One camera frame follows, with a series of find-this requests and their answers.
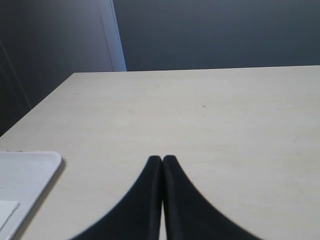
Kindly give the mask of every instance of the gray wall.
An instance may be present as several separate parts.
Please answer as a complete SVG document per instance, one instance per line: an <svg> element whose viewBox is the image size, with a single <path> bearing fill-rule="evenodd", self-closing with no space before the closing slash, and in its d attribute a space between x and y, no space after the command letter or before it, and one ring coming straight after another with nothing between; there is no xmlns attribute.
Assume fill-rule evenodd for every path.
<svg viewBox="0 0 320 240"><path fill-rule="evenodd" d="M128 71L320 64L320 0L113 0Z"/></svg>
<svg viewBox="0 0 320 240"><path fill-rule="evenodd" d="M0 41L32 107L74 72L113 71L98 0L2 0Z"/></svg>

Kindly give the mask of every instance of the black object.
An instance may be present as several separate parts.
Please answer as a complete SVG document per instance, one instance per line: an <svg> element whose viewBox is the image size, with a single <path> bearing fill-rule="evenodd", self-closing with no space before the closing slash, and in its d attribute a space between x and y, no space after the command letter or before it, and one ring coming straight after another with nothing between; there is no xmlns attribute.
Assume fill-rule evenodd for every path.
<svg viewBox="0 0 320 240"><path fill-rule="evenodd" d="M173 155L149 157L124 198L73 240L157 240L162 200L168 240L259 240L215 209Z"/></svg>
<svg viewBox="0 0 320 240"><path fill-rule="evenodd" d="M168 240L259 240L215 209L190 182L173 155L163 159Z"/></svg>
<svg viewBox="0 0 320 240"><path fill-rule="evenodd" d="M73 240L157 240L161 219L162 161L149 157L123 199Z"/></svg>

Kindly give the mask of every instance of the desk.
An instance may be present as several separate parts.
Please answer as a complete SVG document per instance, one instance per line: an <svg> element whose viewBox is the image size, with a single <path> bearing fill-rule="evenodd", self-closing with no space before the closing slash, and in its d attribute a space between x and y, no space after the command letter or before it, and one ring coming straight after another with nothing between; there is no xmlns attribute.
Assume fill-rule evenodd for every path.
<svg viewBox="0 0 320 240"><path fill-rule="evenodd" d="M0 138L64 160L23 240L83 231L166 154L253 234L320 239L319 146L320 66L75 73Z"/></svg>

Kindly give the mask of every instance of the white paper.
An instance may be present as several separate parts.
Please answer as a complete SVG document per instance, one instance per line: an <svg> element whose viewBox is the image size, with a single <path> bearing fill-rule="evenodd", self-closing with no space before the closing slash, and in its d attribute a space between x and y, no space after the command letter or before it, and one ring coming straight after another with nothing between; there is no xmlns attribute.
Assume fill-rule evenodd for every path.
<svg viewBox="0 0 320 240"><path fill-rule="evenodd" d="M17 201L0 201L0 232L18 206Z"/></svg>

